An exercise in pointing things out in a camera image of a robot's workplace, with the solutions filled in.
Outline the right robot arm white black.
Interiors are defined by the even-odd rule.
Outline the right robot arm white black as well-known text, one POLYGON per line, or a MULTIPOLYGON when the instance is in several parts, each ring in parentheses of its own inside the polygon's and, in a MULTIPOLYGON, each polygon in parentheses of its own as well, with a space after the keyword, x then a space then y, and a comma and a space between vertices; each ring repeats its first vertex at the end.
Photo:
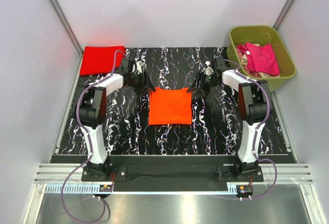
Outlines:
POLYGON ((239 69, 228 67, 226 62, 222 57, 207 61, 187 92, 208 95, 212 87, 222 84, 238 92, 238 111, 243 120, 242 140, 233 166, 220 174, 227 179, 249 181, 258 175, 261 133, 272 112, 270 91, 266 81, 247 77, 239 69))

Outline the orange t shirt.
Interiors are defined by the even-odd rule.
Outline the orange t shirt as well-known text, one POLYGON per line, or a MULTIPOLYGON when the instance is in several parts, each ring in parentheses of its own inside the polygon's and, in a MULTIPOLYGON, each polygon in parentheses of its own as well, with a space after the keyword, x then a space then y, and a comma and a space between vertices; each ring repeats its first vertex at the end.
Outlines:
POLYGON ((192 124, 192 94, 186 88, 155 89, 150 95, 149 125, 192 124))

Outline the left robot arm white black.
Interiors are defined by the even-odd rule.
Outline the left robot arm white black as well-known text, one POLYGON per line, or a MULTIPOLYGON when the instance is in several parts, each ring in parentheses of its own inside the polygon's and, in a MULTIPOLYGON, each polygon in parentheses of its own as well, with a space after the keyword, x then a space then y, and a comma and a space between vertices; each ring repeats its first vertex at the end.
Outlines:
POLYGON ((125 86, 131 87, 136 94, 156 91, 145 63, 127 58, 123 58, 120 65, 103 78, 77 87, 74 116, 85 138, 88 153, 86 162, 82 163, 84 176, 102 181, 113 175, 103 138, 103 122, 107 97, 125 86))

